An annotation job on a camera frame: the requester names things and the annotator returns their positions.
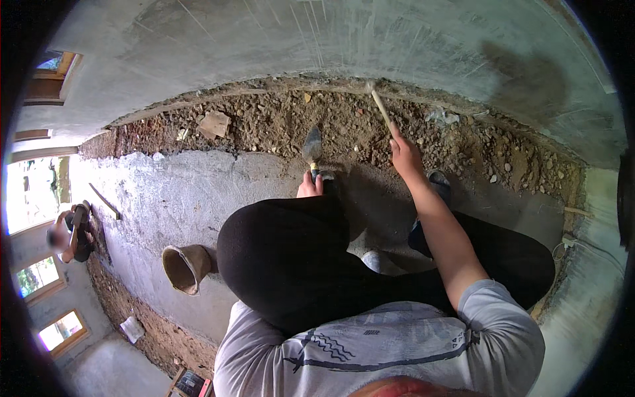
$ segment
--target bucket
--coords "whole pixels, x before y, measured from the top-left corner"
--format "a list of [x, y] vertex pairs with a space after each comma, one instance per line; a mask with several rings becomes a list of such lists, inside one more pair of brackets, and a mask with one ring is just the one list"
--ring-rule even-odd
[[211, 271], [211, 257], [202, 245], [168, 245], [161, 254], [163, 271], [175, 289], [195, 296], [203, 277]]

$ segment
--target hammer head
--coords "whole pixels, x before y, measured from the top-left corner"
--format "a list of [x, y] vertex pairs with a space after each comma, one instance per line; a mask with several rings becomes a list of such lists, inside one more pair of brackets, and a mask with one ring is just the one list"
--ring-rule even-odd
[[375, 89], [375, 80], [367, 80], [366, 81], [366, 92], [371, 93]]

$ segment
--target soil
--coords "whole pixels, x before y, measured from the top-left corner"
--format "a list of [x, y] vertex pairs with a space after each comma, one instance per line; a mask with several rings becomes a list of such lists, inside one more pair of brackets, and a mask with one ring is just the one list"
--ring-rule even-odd
[[119, 324], [129, 316], [135, 316], [143, 325], [145, 334], [134, 346], [153, 364], [173, 378], [179, 366], [183, 366], [206, 379], [213, 379], [217, 346], [197, 338], [132, 296], [126, 287], [104, 269], [97, 255], [90, 256], [87, 268], [104, 312], [124, 339], [128, 340]]
[[[385, 106], [402, 134], [419, 148], [425, 169], [439, 168], [459, 179], [486, 178], [506, 189], [542, 192], [575, 206], [581, 163], [565, 151], [556, 153], [558, 146], [545, 144], [546, 138], [531, 128], [489, 111], [461, 114], [458, 122], [444, 123], [433, 116], [453, 113], [436, 105], [385, 98]], [[212, 110], [231, 119], [225, 138], [208, 140], [196, 130]], [[83, 144], [80, 153], [102, 158], [135, 151], [151, 156], [217, 149], [235, 155], [257, 151], [301, 158], [304, 138], [314, 125], [322, 133], [324, 168], [341, 170], [356, 163], [391, 167], [390, 134], [372, 98], [333, 91], [210, 96], [204, 102], [111, 126], [111, 131]]]

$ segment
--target concrete floor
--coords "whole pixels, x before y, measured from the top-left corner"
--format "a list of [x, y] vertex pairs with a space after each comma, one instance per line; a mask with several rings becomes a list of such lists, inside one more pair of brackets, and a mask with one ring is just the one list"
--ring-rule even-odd
[[[295, 197], [304, 169], [300, 161], [285, 163], [262, 153], [237, 158], [218, 151], [153, 157], [134, 153], [89, 161], [74, 156], [70, 178], [74, 201], [93, 203], [103, 221], [112, 258], [109, 270], [157, 313], [220, 342], [236, 296], [217, 274], [203, 280], [198, 297], [174, 290], [163, 272], [161, 252], [167, 245], [215, 248], [229, 215], [262, 199]], [[379, 248], [410, 271], [430, 267], [406, 245], [415, 209], [395, 174], [356, 166], [342, 181], [353, 239], [349, 251], [362, 255]], [[105, 210], [88, 182], [121, 212], [121, 220]], [[454, 186], [454, 209], [527, 234], [550, 249], [559, 242], [563, 212], [554, 198], [541, 193], [519, 197], [480, 177]]]

